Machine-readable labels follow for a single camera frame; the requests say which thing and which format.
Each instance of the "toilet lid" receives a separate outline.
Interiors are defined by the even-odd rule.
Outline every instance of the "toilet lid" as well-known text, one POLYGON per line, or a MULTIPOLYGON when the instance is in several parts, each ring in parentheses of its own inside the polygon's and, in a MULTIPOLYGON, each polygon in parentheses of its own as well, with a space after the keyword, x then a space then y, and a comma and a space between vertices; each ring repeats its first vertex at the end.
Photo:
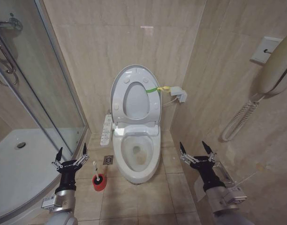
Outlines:
POLYGON ((111 111, 116 125, 155 126, 161 115, 161 93, 146 90, 158 87, 152 72, 140 65, 124 68, 111 88, 111 111))

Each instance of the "floor drain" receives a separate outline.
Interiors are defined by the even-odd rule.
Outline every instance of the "floor drain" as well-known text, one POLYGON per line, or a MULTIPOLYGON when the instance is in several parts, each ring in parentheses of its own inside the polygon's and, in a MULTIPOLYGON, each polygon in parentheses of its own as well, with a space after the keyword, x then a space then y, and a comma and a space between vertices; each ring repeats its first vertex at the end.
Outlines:
POLYGON ((25 146, 26 146, 26 142, 21 142, 21 143, 18 143, 16 147, 21 149, 21 148, 23 148, 25 146))
POLYGON ((104 156, 103 165, 112 165, 113 163, 113 155, 104 156))

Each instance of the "wall-mounted telephone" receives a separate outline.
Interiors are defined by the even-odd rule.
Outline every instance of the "wall-mounted telephone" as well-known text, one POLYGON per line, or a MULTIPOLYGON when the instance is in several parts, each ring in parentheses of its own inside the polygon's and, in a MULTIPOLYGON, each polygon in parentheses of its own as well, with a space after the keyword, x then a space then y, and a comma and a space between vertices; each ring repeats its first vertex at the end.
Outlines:
POLYGON ((276 95, 287 87, 287 36, 272 52, 264 65, 257 87, 257 94, 250 99, 233 117, 222 133, 225 142, 232 140, 247 122, 250 115, 257 109, 260 100, 266 95, 276 95))

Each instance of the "white toilet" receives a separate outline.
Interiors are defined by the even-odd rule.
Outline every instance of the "white toilet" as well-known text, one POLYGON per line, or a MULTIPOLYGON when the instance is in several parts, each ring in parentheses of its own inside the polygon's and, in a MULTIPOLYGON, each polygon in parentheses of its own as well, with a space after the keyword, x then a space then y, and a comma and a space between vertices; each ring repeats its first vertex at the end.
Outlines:
POLYGON ((140 65, 124 68, 111 88, 114 157, 131 183, 148 181, 160 159, 161 93, 152 72, 140 65))

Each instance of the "toilet brush handle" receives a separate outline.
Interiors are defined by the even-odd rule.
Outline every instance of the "toilet brush handle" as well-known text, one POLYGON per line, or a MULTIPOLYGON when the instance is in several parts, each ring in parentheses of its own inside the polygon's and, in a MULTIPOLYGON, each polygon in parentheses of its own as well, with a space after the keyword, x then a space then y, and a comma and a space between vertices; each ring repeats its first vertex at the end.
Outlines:
POLYGON ((92 164, 93 164, 93 172, 96 174, 97 181, 99 181, 99 180, 100 180, 100 177, 98 176, 97 162, 96 162, 96 161, 93 161, 92 164))

